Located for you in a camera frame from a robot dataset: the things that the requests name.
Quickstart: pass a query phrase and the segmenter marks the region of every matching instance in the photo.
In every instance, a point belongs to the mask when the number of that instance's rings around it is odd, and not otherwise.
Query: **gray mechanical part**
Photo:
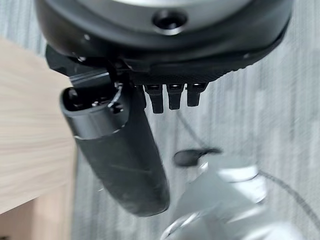
[[[216,161],[224,165],[227,159],[210,155],[204,158],[200,161],[213,165]],[[240,169],[249,166],[241,162],[240,159],[235,160],[234,169],[237,165]],[[265,205],[255,204],[226,182],[218,171],[209,168],[202,171],[182,195],[176,205],[172,224],[164,231],[161,240],[304,239],[294,226],[274,217]]]
[[[127,29],[145,33],[176,35],[208,27],[245,7],[252,0],[78,0],[95,14]],[[161,28],[154,19],[177,24],[179,16],[187,21],[172,29]]]

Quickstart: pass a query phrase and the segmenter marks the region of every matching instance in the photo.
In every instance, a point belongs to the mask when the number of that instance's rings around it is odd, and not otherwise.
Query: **wooden table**
[[[0,38],[0,237],[70,239],[75,148],[59,109],[69,86]]]

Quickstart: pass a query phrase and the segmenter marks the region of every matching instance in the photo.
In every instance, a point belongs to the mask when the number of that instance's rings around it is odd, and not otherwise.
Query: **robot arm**
[[[293,0],[35,0],[61,110],[97,177],[130,213],[165,211],[169,187],[144,113],[199,104],[208,84],[268,55]]]

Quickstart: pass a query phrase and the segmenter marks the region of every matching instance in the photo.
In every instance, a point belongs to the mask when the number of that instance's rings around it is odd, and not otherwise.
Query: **black plastic housing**
[[[107,103],[70,110],[69,90],[61,95],[62,112],[77,146],[104,187],[134,215],[164,212],[170,204],[169,186],[138,92],[119,100],[123,111],[118,115]]]

